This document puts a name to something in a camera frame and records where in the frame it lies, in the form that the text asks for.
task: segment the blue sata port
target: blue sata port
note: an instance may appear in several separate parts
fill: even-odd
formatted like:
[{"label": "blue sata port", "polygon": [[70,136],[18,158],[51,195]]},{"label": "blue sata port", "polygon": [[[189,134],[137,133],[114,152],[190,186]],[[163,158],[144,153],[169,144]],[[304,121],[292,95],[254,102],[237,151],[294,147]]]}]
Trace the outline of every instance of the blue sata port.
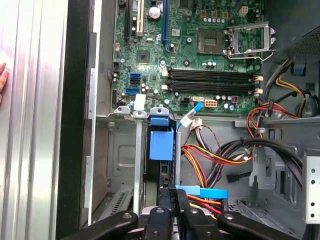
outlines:
[{"label": "blue sata port", "polygon": [[141,81],[141,73],[130,73],[130,83],[139,84]]},{"label": "blue sata port", "polygon": [[126,95],[136,95],[140,93],[139,88],[126,88],[125,89],[125,94]]}]

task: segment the finger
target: finger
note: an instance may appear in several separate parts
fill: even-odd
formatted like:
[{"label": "finger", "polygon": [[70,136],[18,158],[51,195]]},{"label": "finger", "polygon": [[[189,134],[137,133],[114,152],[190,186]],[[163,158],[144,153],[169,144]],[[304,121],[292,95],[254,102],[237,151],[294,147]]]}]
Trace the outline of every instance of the finger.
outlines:
[{"label": "finger", "polygon": [[4,72],[0,75],[0,92],[4,88],[6,81],[8,79],[9,72],[8,70],[4,70]]},{"label": "finger", "polygon": [[0,64],[0,74],[2,74],[2,72],[5,70],[5,68],[6,68],[6,63],[5,62]]}]

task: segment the green circuit board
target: green circuit board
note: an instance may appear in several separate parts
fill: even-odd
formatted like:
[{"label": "green circuit board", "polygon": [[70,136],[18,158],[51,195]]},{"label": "green circuit board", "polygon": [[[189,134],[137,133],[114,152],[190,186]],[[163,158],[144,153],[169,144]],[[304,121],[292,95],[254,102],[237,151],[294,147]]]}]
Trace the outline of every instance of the green circuit board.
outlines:
[{"label": "green circuit board", "polygon": [[[222,3],[223,0],[168,0],[167,42],[168,45],[174,44],[173,50],[169,52],[162,39],[163,15],[159,20],[148,19],[149,9],[154,6],[151,0],[141,1],[144,1],[143,34],[142,36],[133,35],[131,31],[133,24],[130,21],[128,41],[124,36],[126,8],[117,6],[116,9],[113,71],[118,72],[118,81],[112,83],[112,106],[114,108],[119,105],[132,104],[132,101],[135,100],[134,95],[126,94],[126,89],[139,89],[139,93],[146,94],[146,111],[152,107],[164,105],[165,102],[173,112],[185,113],[193,108],[193,97],[201,97],[204,100],[217,98],[216,94],[197,92],[175,94],[175,92],[166,89],[167,66],[179,70],[252,74],[260,72],[261,62],[259,60],[253,60],[249,63],[246,60],[231,61],[222,53],[200,53],[204,50],[199,49],[199,38],[203,34],[203,39],[208,41],[207,45],[209,46],[217,46],[216,41],[222,40],[222,48],[225,49],[228,42],[224,36],[222,39],[218,39],[219,36],[206,38],[206,31],[219,35],[229,26],[253,23],[248,19],[248,16],[239,16],[239,10],[242,6],[246,6],[251,13],[256,10],[263,11],[263,0],[241,0],[236,4],[232,4],[231,0],[226,0],[226,4]],[[131,0],[131,4],[130,19],[138,16],[139,1]],[[161,0],[156,1],[156,6],[161,9],[163,14]],[[263,14],[254,19],[254,23],[261,21],[263,21]],[[241,32],[238,39],[239,49],[242,51],[260,49],[262,39],[261,29],[250,33]],[[131,73],[141,74],[139,84],[130,82]],[[237,101],[230,101],[231,97],[232,99],[236,97]],[[225,98],[224,96],[220,97],[216,107],[205,107],[202,112],[245,115],[255,106],[256,101],[251,95],[239,95],[237,92],[226,95]],[[181,105],[183,99],[190,99],[190,104]],[[233,105],[233,109],[226,108],[226,104]]]}]

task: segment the hand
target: hand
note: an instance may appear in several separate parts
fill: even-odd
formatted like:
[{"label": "hand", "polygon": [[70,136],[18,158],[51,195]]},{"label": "hand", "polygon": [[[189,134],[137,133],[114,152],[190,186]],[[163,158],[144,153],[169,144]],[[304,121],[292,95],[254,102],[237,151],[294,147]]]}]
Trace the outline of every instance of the hand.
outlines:
[{"label": "hand", "polygon": [[9,75],[9,72],[8,70],[6,70],[6,63],[4,62],[0,64],[0,93],[7,82],[8,75]]}]

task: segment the ram slot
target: ram slot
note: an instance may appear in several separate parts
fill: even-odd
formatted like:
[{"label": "ram slot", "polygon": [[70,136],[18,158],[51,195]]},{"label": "ram slot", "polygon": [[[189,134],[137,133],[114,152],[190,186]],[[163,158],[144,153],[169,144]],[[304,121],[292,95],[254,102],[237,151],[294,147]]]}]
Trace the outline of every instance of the ram slot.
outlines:
[{"label": "ram slot", "polygon": [[218,71],[198,71],[198,70],[178,70],[168,72],[168,79],[193,82],[230,82],[230,83],[250,83],[253,76],[250,73],[242,72],[218,72]]},{"label": "ram slot", "polygon": [[131,22],[131,7],[132,0],[126,0],[125,17],[124,17],[124,41],[129,43],[130,40],[130,22]]},{"label": "ram slot", "polygon": [[138,0],[138,18],[136,24],[136,34],[138,37],[144,35],[144,8],[145,0]]},{"label": "ram slot", "polygon": [[193,94],[226,94],[250,95],[252,86],[249,84],[227,84],[221,82],[187,82],[171,81],[169,89],[178,93]]}]

